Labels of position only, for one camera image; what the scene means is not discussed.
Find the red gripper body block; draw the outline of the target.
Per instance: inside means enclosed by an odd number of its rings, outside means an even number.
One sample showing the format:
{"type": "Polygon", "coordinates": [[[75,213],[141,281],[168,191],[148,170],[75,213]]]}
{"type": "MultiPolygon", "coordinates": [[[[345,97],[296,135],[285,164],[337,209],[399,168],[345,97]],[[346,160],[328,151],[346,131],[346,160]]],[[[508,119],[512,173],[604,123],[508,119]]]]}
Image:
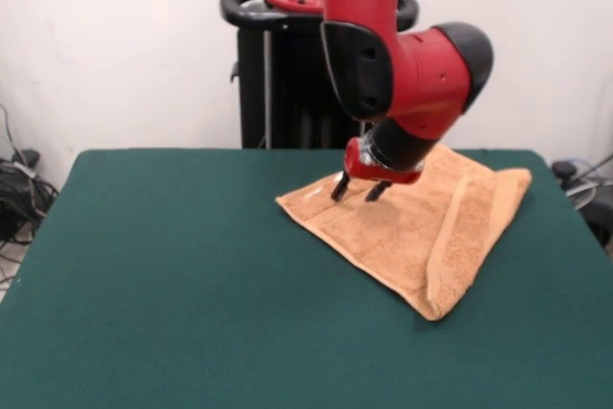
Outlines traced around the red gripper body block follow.
{"type": "Polygon", "coordinates": [[[347,143],[344,154],[344,171],[351,179],[389,182],[392,184],[412,184],[417,181],[424,169],[419,162],[409,170],[390,170],[378,163],[369,148],[365,137],[353,137],[347,143]]]}

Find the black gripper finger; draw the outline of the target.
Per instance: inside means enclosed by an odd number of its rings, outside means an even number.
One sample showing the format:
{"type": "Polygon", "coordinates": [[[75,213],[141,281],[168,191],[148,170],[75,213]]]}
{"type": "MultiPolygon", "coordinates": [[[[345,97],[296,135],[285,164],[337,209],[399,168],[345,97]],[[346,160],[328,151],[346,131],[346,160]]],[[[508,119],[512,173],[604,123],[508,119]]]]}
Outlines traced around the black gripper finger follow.
{"type": "Polygon", "coordinates": [[[330,195],[330,198],[334,201],[340,201],[347,192],[351,181],[352,179],[350,175],[344,170],[338,178],[338,181],[330,195]]]}
{"type": "Polygon", "coordinates": [[[366,202],[376,202],[390,187],[392,183],[389,181],[380,181],[366,195],[366,202]]]}

